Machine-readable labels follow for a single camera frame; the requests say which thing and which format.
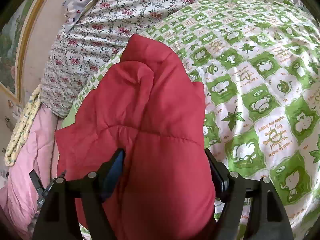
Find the floral bedsheet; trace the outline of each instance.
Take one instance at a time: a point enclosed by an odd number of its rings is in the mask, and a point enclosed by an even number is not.
[[[269,177],[295,239],[320,214],[320,33],[288,0],[200,0],[141,35],[173,49],[192,81],[205,84],[205,147],[230,171]],[[89,80],[64,122],[122,50]],[[217,200],[218,219],[223,204]],[[250,199],[244,203],[241,239]]]
[[[65,118],[98,68],[140,33],[198,0],[99,0],[73,26],[59,31],[42,78],[41,102]],[[301,5],[299,0],[290,0]]]

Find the pink flower pattern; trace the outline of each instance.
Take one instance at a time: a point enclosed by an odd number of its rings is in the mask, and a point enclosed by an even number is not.
[[[133,14],[133,11],[131,11],[131,10],[123,10],[122,11],[122,14],[125,14],[125,15],[132,15]]]
[[[78,44],[78,41],[77,41],[76,39],[70,39],[70,40],[68,41],[68,44],[69,44],[69,45],[77,45],[77,44]]]
[[[194,3],[195,0],[182,0],[184,3]]]
[[[94,71],[98,71],[99,68],[97,66],[90,66],[90,69]]]
[[[102,7],[102,8],[110,8],[110,3],[108,3],[108,2],[102,2],[102,3],[100,4],[100,7]]]
[[[123,27],[123,26],[118,28],[118,32],[120,34],[127,34],[127,35],[130,33],[130,31],[128,29],[126,29],[125,27]]]
[[[161,18],[162,18],[162,15],[160,13],[151,12],[150,15],[151,15],[152,18],[155,18],[155,19],[158,19],[158,20],[161,20]]]
[[[102,30],[103,29],[103,25],[101,25],[101,24],[93,24],[92,28],[96,29],[96,30]]]
[[[79,64],[79,59],[71,58],[70,61],[71,61],[71,64]]]
[[[102,47],[102,42],[93,41],[93,42],[92,42],[92,45],[93,45],[93,46]]]

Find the red puffer jacket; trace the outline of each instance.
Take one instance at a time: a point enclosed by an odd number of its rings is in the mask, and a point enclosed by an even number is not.
[[[133,35],[76,122],[56,132],[58,174],[66,169],[67,180],[83,178],[123,148],[123,174],[103,204],[118,240],[205,239],[215,190],[204,112],[203,84],[190,81],[178,56]],[[81,201],[76,205],[85,226]]]

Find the green and white blanket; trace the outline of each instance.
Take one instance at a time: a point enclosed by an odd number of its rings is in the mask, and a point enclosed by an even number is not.
[[[320,214],[320,35],[287,0],[201,0],[141,35],[163,42],[205,84],[205,147],[230,171],[269,177],[296,239]],[[68,126],[121,52],[75,100]],[[223,204],[216,201],[215,217]],[[248,220],[245,202],[238,239]]]

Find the metal screw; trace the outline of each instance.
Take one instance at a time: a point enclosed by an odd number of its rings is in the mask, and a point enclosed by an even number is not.
[[[270,183],[270,179],[267,178],[267,177],[263,177],[262,180],[263,180],[263,182],[265,182],[265,183]]]
[[[233,178],[237,178],[239,176],[239,173],[236,171],[232,171],[232,172],[230,172],[230,176]]]
[[[64,179],[63,179],[62,177],[57,178],[57,180],[56,180],[56,182],[57,182],[58,184],[62,183],[63,181],[64,181]]]
[[[93,178],[95,178],[96,176],[97,176],[97,173],[94,172],[94,171],[92,171],[92,172],[90,172],[90,173],[88,174],[88,177],[89,177],[90,179],[93,179]]]

